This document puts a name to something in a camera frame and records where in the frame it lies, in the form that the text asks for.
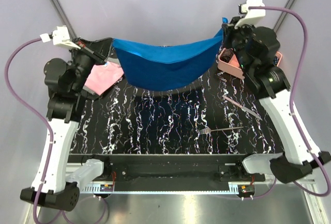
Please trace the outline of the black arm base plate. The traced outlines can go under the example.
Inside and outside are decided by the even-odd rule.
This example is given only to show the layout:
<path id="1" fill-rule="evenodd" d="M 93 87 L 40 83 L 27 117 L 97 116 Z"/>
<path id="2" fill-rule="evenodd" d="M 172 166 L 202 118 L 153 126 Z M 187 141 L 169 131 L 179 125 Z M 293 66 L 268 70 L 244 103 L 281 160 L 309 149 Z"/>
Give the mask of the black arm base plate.
<path id="1" fill-rule="evenodd" d="M 94 182 L 115 180 L 115 191 L 210 192 L 228 191 L 230 182 L 263 182 L 265 176 L 249 174 L 244 155 L 98 155 L 105 172 Z"/>

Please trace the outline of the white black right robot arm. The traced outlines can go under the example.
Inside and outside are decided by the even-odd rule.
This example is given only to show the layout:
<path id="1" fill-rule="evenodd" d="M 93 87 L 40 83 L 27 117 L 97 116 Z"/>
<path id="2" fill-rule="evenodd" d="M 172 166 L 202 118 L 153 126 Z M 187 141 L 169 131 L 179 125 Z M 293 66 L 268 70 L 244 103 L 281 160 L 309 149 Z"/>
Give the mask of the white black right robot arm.
<path id="1" fill-rule="evenodd" d="M 271 174 L 282 183 L 291 183 L 311 174 L 318 164 L 330 162 L 330 152 L 321 151 L 305 127 L 297 129 L 294 108 L 290 107 L 290 84 L 274 65 L 280 48 L 276 33 L 233 17 L 222 25 L 223 47 L 232 49 L 244 75 L 244 83 L 270 117 L 282 142 L 280 154 L 251 154 L 235 167 L 235 175 L 246 181 L 253 174 Z"/>

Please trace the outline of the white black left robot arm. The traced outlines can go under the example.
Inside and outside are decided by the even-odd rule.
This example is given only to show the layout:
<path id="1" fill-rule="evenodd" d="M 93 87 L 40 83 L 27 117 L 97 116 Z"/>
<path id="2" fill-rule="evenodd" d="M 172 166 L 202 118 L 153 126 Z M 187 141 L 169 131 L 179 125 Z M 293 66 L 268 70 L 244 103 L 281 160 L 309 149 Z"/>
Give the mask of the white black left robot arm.
<path id="1" fill-rule="evenodd" d="M 93 155 L 71 175 L 66 166 L 73 136 L 78 128 L 86 102 L 81 93 L 95 64 L 102 65 L 106 58 L 92 51 L 82 41 L 74 42 L 69 63 L 53 58 L 44 66 L 44 83 L 48 87 L 49 102 L 46 114 L 48 128 L 41 162 L 31 187 L 22 189 L 23 201 L 62 211 L 76 206 L 80 190 L 94 179 L 107 180 L 112 173 L 110 160 Z"/>

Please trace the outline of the blue satin napkin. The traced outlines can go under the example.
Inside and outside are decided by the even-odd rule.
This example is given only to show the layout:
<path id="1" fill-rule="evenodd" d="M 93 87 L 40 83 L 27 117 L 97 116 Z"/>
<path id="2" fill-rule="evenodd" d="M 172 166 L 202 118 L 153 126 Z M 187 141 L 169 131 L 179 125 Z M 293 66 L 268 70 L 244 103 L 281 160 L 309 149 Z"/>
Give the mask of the blue satin napkin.
<path id="1" fill-rule="evenodd" d="M 150 91 L 184 87 L 216 60 L 223 41 L 223 29 L 213 38 L 178 46 L 152 46 L 114 39 L 112 46 L 129 84 Z"/>

